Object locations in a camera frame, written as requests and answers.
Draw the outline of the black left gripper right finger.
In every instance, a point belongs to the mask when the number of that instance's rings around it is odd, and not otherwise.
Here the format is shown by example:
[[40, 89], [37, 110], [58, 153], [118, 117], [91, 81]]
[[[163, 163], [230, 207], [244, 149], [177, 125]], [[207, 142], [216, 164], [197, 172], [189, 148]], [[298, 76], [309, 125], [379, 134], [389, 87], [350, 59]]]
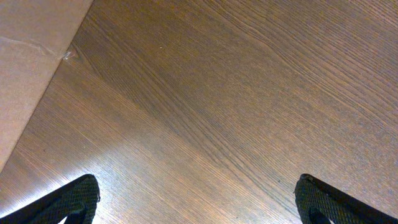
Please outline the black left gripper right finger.
[[304, 224], [397, 224], [397, 218], [355, 199], [310, 174], [300, 176], [294, 194], [297, 210]]

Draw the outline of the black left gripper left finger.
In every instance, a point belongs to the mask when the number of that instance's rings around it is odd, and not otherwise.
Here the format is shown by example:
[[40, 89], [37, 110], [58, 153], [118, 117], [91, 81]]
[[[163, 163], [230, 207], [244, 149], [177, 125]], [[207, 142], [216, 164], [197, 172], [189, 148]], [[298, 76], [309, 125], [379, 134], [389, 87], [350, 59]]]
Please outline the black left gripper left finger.
[[96, 177], [85, 174], [25, 207], [1, 218], [1, 223], [92, 224], [100, 201]]

